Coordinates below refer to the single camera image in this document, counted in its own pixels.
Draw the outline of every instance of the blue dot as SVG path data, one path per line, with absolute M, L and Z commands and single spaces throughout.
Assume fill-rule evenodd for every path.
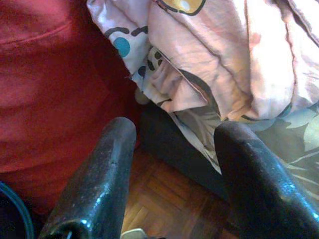
M 119 51 L 121 57 L 126 57 L 130 52 L 130 44 L 127 39 L 118 37 L 113 42 L 115 48 Z

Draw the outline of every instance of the wooden floor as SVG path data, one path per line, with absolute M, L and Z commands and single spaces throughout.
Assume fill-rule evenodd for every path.
M 167 239 L 234 239 L 223 231 L 229 206 L 174 168 L 135 152 L 122 231 Z

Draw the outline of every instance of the red blanket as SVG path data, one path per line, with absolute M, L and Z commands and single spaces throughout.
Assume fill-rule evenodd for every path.
M 83 0 L 0 1 L 0 181 L 54 207 L 116 116 L 137 122 L 135 85 Z

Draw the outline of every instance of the teal cord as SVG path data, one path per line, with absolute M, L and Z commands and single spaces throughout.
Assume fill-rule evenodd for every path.
M 23 201 L 10 187 L 8 187 L 3 182 L 0 182 L 0 192 L 6 195 L 18 209 L 25 227 L 25 238 L 34 239 L 35 236 L 34 236 L 34 228 L 33 228 L 32 219 Z

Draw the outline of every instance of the crumpled bedding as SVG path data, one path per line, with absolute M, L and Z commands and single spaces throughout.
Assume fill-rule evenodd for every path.
M 220 172 L 213 135 L 247 123 L 319 204 L 317 0 L 88 0 L 140 90 Z

